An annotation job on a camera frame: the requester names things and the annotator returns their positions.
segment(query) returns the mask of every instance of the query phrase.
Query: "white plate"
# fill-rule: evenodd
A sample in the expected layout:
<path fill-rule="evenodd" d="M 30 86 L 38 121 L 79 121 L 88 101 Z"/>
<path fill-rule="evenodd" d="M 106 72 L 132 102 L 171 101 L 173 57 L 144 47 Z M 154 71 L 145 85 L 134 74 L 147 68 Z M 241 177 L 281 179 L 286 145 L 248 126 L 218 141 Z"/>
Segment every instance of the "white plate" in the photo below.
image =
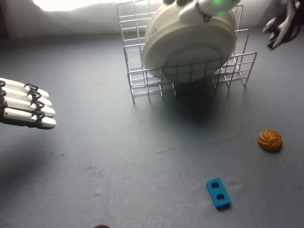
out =
<path fill-rule="evenodd" d="M 178 14 L 184 7 L 179 7 L 176 3 L 172 5 L 161 5 L 155 14 L 152 16 L 145 32 L 145 43 L 148 42 L 150 37 L 158 30 L 168 26 L 179 20 Z M 215 18 L 219 18 L 224 20 L 230 26 L 235 29 L 236 21 L 233 12 L 230 10 L 226 14 L 222 16 L 218 16 Z"/>
<path fill-rule="evenodd" d="M 234 29 L 219 18 L 211 18 L 208 23 L 200 24 L 183 24 L 176 21 L 151 36 L 143 47 L 142 62 L 146 69 L 155 69 L 220 58 L 227 59 L 235 48 L 235 42 Z M 212 74 L 220 68 L 220 61 L 209 65 L 207 72 L 204 71 L 203 74 L 202 69 L 196 69 L 195 71 L 200 70 L 200 72 L 191 76 L 189 67 L 179 69 L 177 78 L 179 83 L 197 80 L 204 77 L 205 73 Z M 175 68 L 163 69 L 163 75 L 174 82 L 175 73 Z M 160 71 L 152 71 L 151 74 L 160 76 Z"/>

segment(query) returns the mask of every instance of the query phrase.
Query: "white wall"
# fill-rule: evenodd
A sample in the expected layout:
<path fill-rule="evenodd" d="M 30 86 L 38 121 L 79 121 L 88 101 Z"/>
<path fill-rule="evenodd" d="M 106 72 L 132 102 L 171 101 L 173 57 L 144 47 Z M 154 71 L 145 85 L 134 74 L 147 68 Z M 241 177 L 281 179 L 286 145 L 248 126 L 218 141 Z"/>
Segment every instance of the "white wall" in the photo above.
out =
<path fill-rule="evenodd" d="M 263 25 L 276 0 L 242 0 L 243 27 Z M 10 37 L 119 32 L 116 4 L 105 2 L 72 11 L 43 11 L 32 0 L 2 0 Z"/>

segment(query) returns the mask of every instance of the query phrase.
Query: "table surface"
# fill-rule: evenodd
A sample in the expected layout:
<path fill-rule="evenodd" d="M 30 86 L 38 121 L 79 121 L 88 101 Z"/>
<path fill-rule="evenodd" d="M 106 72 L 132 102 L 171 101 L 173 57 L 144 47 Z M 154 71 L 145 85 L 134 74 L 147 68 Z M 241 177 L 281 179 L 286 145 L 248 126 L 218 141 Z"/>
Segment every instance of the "table surface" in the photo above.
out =
<path fill-rule="evenodd" d="M 258 52 L 248 85 L 132 103 L 119 35 L 1 43 L 1 77 L 50 94 L 57 127 L 0 125 L 0 227 L 289 228 L 304 216 L 304 34 Z M 257 137 L 276 129 L 269 154 Z M 232 207 L 205 187 L 220 177 Z"/>

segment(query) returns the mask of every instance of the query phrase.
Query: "dish rack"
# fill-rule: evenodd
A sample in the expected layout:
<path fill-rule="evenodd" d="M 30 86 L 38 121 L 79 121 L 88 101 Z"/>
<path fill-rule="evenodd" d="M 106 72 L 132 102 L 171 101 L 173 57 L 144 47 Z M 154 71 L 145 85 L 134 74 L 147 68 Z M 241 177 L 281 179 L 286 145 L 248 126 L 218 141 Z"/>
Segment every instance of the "dish rack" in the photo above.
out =
<path fill-rule="evenodd" d="M 175 82 L 169 81 L 163 76 L 162 71 L 164 68 L 145 69 L 141 60 L 142 48 L 144 46 L 144 31 L 158 7 L 159 4 L 155 4 L 149 0 L 126 1 L 117 3 L 116 5 L 133 103 L 135 103 L 134 97 L 139 95 L 147 95 L 149 100 L 150 94 L 154 93 L 160 93 L 163 97 L 165 92 L 173 91 L 177 95 L 179 89 L 184 87 L 177 83 L 180 73 L 190 74 L 190 82 L 186 84 L 187 88 L 192 86 L 202 91 L 207 84 L 211 84 L 216 90 L 220 83 L 226 84 L 229 89 L 232 82 L 239 80 L 246 86 L 257 57 L 257 52 L 246 53 L 250 30 L 239 29 L 243 13 L 242 4 L 232 9 L 236 17 L 235 32 L 237 42 L 236 48 L 232 56 L 228 58 L 228 61 L 227 59 L 216 60 L 218 62 L 222 61 L 221 65 L 223 66 L 220 69 L 214 69 L 215 72 L 212 75 L 206 74 L 210 70 L 208 65 L 211 66 L 212 61 L 175 66 Z M 188 72 L 180 72 L 185 67 L 188 69 Z M 160 76 L 152 76 L 152 71 L 161 71 Z M 192 74 L 203 74 L 203 76 L 200 80 L 192 82 Z"/>

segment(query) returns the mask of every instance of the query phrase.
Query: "blue block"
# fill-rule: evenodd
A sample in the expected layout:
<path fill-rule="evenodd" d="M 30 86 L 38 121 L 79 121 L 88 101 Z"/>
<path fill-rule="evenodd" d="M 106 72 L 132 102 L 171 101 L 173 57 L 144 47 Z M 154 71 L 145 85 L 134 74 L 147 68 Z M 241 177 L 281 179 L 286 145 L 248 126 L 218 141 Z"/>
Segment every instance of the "blue block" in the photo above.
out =
<path fill-rule="evenodd" d="M 230 198 L 220 178 L 209 180 L 206 187 L 217 210 L 223 210 L 230 206 Z"/>

